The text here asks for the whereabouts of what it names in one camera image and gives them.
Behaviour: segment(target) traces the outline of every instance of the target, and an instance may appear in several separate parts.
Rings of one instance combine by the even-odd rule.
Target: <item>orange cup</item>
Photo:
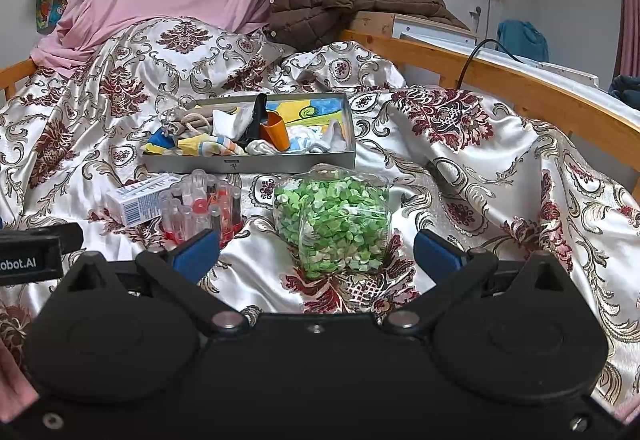
[[[291,142],[283,118],[269,110],[267,117],[267,124],[260,124],[260,138],[269,141],[278,151],[288,150]]]

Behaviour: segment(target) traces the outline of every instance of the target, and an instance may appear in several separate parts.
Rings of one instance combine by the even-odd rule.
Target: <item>poster on wall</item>
[[[66,0],[36,0],[36,28],[38,32],[55,26],[66,9]]]

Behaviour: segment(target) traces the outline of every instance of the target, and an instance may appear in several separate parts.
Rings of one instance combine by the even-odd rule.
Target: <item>satin bedsheet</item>
[[[418,229],[500,258],[546,248],[558,257],[609,338],[594,392],[607,409],[638,393],[640,210],[592,170],[552,125],[470,91],[412,86],[356,43],[307,54],[192,18],[157,18],[108,40],[66,80],[49,69],[0,111],[0,215],[9,227],[78,222],[84,250],[130,260],[164,246],[159,221],[124,228],[107,190],[148,173],[140,146],[178,102],[239,91],[344,91],[356,129],[356,168],[392,183],[392,259],[382,273],[305,279],[274,231],[278,173],[229,175],[247,221],[201,281],[244,312],[372,311],[382,318],[433,286],[414,263]],[[68,255],[72,263],[80,252]],[[55,282],[0,290],[0,337],[16,359]]]

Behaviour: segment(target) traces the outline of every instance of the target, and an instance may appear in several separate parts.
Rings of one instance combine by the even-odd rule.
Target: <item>blue gripper pad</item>
[[[466,265],[465,251],[422,229],[414,240],[414,258],[420,268],[437,285]]]
[[[169,265],[192,283],[197,283],[213,268],[219,255],[218,234],[203,231],[172,250]]]

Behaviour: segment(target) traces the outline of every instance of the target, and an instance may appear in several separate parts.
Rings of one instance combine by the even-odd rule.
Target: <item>bed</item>
[[[239,91],[342,91],[354,113],[356,168],[394,185],[385,268],[306,279],[270,218],[280,175],[228,175],[242,188],[247,221],[201,287],[250,319],[261,311],[372,311],[382,319],[434,285],[413,261],[418,229],[506,259],[546,248],[609,338],[594,397],[609,410],[632,399],[640,380],[640,274],[632,268],[640,187],[632,194],[591,169],[566,135],[580,135],[638,171],[640,128],[491,62],[474,61],[465,83],[499,99],[453,89],[466,61],[459,53],[355,31],[342,39],[294,54],[260,31],[245,36],[192,18],[158,18],[111,38],[70,80],[30,61],[3,70],[0,214],[11,227],[76,221],[86,249],[128,260],[166,245],[159,222],[124,228],[101,197],[146,178],[139,148],[158,128],[159,113],[184,98]],[[428,68],[440,74],[440,86],[408,86],[394,64]],[[15,83],[24,78],[17,94]],[[28,325],[54,287],[0,291],[0,333],[18,359]]]
[[[427,43],[407,42],[354,30],[346,30],[343,39],[359,42],[398,65],[428,68],[441,76],[440,86],[443,88],[455,88],[466,61],[460,54]],[[31,59],[1,70],[0,90],[4,90],[5,99],[12,99],[17,94],[16,83],[34,72],[36,65]],[[548,121],[566,135],[580,135],[640,171],[640,154],[636,152],[640,149],[640,128],[606,107],[481,60],[471,64],[465,82],[513,102],[520,115]],[[640,202],[640,178],[633,197]]]

